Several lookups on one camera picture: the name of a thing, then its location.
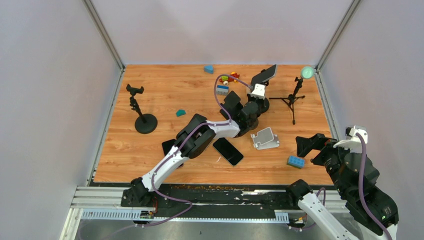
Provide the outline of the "black mini tripod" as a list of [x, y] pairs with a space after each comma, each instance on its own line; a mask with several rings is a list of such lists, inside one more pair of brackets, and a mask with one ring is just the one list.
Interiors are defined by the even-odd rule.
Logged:
[[270, 97], [270, 100], [282, 100], [287, 107], [291, 110], [292, 112], [292, 124], [295, 125], [296, 124], [296, 119], [295, 119], [295, 102], [299, 99], [304, 99], [306, 96], [305, 95], [301, 95], [301, 96], [297, 96], [297, 93], [299, 92], [299, 90], [303, 87], [303, 82], [304, 79], [302, 77], [296, 77], [295, 82], [297, 82], [293, 93], [289, 94], [287, 97]]

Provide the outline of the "purple phone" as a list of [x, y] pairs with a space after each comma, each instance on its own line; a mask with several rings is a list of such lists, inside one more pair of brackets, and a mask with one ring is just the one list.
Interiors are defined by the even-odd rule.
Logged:
[[164, 153], [164, 162], [161, 163], [160, 168], [162, 169], [166, 164], [172, 163], [177, 158], [182, 157], [182, 152], [178, 146], [175, 146], [175, 139], [167, 140], [162, 143], [162, 149]]

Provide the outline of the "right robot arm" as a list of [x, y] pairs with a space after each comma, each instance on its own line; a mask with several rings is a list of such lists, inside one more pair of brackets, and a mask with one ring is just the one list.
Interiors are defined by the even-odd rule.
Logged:
[[[347, 139], [337, 140], [317, 133], [310, 138], [297, 136], [296, 154], [305, 157], [312, 150], [319, 154], [311, 162], [323, 166], [341, 200], [358, 223], [365, 240], [394, 240], [399, 213], [395, 201], [377, 186], [380, 172], [367, 156], [368, 134], [363, 129], [347, 128]], [[332, 240], [356, 240], [319, 200], [302, 179], [286, 188], [286, 204], [301, 209]]]

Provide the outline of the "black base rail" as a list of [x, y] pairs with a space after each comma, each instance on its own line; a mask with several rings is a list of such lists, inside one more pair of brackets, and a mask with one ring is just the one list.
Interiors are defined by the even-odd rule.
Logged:
[[136, 223], [285, 224], [305, 216], [285, 185], [163, 184], [139, 197], [131, 194], [129, 183], [93, 182], [77, 187], [70, 206], [83, 219]]

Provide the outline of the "white phone stand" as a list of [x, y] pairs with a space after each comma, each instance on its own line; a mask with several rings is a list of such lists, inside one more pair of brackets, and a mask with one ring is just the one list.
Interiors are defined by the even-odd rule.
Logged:
[[253, 141], [253, 147], [257, 150], [278, 148], [280, 146], [278, 136], [273, 133], [270, 127], [258, 131], [257, 134], [251, 134], [250, 137]]

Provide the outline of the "green ball on tripod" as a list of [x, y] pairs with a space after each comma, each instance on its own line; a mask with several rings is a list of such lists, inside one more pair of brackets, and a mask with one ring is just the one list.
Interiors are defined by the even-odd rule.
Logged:
[[316, 70], [311, 66], [304, 66], [300, 71], [300, 77], [304, 80], [311, 79], [315, 75]]

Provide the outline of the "tall black round-base stand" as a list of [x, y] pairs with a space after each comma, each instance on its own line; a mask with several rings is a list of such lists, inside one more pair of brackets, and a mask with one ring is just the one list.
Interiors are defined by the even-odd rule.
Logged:
[[[271, 73], [271, 67], [261, 70], [260, 73], [252, 77], [250, 82], [251, 87], [254, 88], [256, 84], [262, 84], [266, 88], [269, 85], [269, 79], [272, 76], [270, 75]], [[251, 90], [247, 90], [246, 96], [248, 102], [255, 102], [258, 104], [258, 109], [261, 114], [265, 113], [269, 109], [270, 103], [266, 97], [260, 98], [257, 96], [252, 96]]]

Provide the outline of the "black round-base clamp stand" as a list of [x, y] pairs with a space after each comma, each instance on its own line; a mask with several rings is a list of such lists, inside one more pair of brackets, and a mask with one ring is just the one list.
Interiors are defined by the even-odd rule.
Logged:
[[138, 104], [138, 101], [135, 98], [137, 94], [141, 95], [144, 93], [144, 87], [141, 86], [139, 88], [136, 88], [136, 87], [132, 87], [128, 83], [125, 89], [131, 95], [131, 97], [129, 98], [129, 101], [130, 101], [129, 105], [131, 106], [131, 109], [138, 114], [138, 118], [134, 122], [135, 130], [140, 134], [152, 133], [158, 126], [158, 120], [153, 114], [143, 113]]

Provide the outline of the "teal small block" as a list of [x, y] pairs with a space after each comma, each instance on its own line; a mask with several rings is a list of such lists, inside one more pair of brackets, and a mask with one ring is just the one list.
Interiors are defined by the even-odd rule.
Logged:
[[175, 115], [176, 115], [177, 117], [184, 116], [185, 114], [186, 114], [186, 111], [185, 111], [185, 110], [183, 110], [183, 109], [179, 109], [179, 110], [177, 110], [177, 112], [175, 113]]

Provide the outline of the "teal smartphone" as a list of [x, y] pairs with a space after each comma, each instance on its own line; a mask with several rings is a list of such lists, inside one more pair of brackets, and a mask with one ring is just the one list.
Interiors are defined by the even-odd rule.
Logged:
[[244, 155], [226, 138], [218, 138], [212, 146], [233, 167], [244, 159]]

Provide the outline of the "blue lego brick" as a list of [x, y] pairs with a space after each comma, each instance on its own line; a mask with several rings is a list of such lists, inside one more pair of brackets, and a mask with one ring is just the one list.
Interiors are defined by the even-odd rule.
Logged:
[[287, 165], [297, 169], [302, 169], [305, 166], [305, 160], [303, 158], [291, 155], [287, 158]]

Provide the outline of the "blue white block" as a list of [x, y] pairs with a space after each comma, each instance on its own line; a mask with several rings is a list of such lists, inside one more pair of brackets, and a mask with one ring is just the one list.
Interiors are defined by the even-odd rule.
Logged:
[[217, 85], [215, 88], [215, 93], [217, 95], [227, 96], [229, 93], [229, 87], [226, 85]]

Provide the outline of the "black folding phone stand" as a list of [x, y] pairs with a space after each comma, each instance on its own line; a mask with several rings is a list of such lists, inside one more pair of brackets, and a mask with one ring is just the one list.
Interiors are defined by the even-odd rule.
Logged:
[[231, 91], [223, 101], [224, 103], [221, 103], [220, 106], [226, 111], [221, 109], [219, 112], [226, 120], [234, 117], [244, 107], [241, 104], [241, 98], [234, 91]]

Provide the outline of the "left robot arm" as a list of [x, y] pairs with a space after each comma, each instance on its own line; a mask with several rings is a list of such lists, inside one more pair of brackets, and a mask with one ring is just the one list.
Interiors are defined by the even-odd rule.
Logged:
[[259, 116], [265, 113], [270, 103], [266, 97], [248, 96], [246, 104], [231, 91], [220, 105], [225, 121], [209, 121], [195, 114], [181, 130], [164, 158], [148, 173], [133, 179], [130, 187], [123, 191], [122, 207], [146, 207], [153, 201], [153, 193], [179, 166], [200, 156], [215, 139], [239, 138], [259, 125]]

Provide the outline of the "blue triangular block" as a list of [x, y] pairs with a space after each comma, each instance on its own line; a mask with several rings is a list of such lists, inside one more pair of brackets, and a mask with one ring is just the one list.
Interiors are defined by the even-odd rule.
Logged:
[[214, 72], [215, 72], [214, 67], [212, 65], [205, 65], [203, 67], [203, 71], [208, 73], [208, 74], [214, 74]]

